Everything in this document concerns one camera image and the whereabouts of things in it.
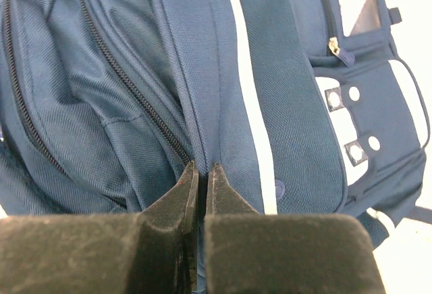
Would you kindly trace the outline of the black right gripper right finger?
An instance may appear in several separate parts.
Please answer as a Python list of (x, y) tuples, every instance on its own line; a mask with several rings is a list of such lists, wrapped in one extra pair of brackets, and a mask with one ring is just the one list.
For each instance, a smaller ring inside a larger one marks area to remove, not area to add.
[(206, 215), (258, 214), (230, 185), (220, 163), (213, 163), (208, 177)]

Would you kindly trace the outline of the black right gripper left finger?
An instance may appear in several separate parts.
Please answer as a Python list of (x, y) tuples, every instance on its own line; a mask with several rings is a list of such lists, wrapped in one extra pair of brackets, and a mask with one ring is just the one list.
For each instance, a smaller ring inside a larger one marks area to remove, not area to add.
[(196, 289), (198, 178), (188, 163), (179, 181), (140, 215), (139, 293)]

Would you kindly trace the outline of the navy blue student backpack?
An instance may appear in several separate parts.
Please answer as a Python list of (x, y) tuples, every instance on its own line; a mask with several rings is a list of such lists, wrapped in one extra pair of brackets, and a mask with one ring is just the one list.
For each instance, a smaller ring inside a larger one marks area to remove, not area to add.
[[(139, 293), (140, 215), (198, 171), (191, 293), (384, 293), (427, 109), (338, 0), (1, 0), (1, 292)], [(206, 215), (220, 163), (258, 214)]]

